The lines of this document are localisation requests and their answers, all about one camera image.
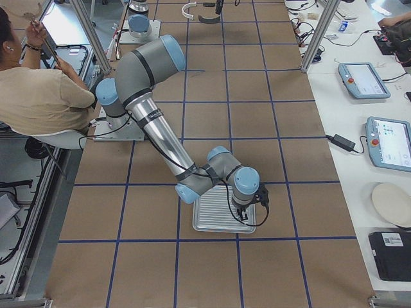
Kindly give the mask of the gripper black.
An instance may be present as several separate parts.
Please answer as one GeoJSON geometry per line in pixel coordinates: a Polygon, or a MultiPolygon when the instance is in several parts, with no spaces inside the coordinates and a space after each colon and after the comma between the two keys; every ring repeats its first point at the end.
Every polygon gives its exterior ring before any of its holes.
{"type": "Polygon", "coordinates": [[[246,214],[247,209],[251,205],[255,205],[260,203],[266,210],[266,218],[269,216],[269,197],[268,197],[268,189],[265,187],[265,184],[259,184],[258,188],[254,193],[251,195],[246,195],[244,200],[240,199],[240,192],[239,190],[235,189],[232,193],[231,201],[232,205],[236,209],[236,213],[238,218],[241,221],[248,220],[248,216],[246,214]]]}

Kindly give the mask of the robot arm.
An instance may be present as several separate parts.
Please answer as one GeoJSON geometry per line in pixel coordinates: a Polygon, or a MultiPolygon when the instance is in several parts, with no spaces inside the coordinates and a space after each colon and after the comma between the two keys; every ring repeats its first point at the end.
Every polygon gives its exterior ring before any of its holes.
{"type": "MultiPolygon", "coordinates": [[[[223,9],[223,1],[215,1],[214,3],[203,3],[203,6],[215,8],[216,17],[206,18],[201,15],[198,20],[205,24],[214,24],[220,21],[221,12],[223,9]]],[[[129,1],[128,13],[126,17],[128,28],[126,32],[135,40],[136,43],[144,43],[152,41],[159,37],[161,29],[160,20],[151,20],[148,18],[149,8],[147,1],[129,1]]]]}
{"type": "Polygon", "coordinates": [[[227,203],[235,208],[231,212],[233,218],[244,223],[249,205],[260,203],[269,208],[268,190],[260,182],[259,173],[244,166],[223,146],[212,149],[206,164],[197,167],[152,98],[158,83],[183,71],[185,66],[177,40],[171,35],[160,36],[121,57],[115,77],[99,82],[98,102],[108,117],[113,116],[109,109],[112,107],[145,133],[177,179],[175,190],[185,203],[193,203],[222,182],[226,185],[227,203]]]}

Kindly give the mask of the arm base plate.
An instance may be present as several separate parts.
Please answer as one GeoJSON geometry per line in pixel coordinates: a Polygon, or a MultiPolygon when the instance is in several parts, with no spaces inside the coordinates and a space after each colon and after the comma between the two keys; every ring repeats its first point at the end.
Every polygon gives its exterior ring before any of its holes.
{"type": "Polygon", "coordinates": [[[123,142],[144,141],[145,134],[136,122],[125,113],[122,116],[111,117],[101,107],[99,118],[96,121],[93,140],[96,142],[123,142]]]}
{"type": "Polygon", "coordinates": [[[119,38],[120,44],[145,44],[159,37],[160,20],[126,20],[119,38]]]}

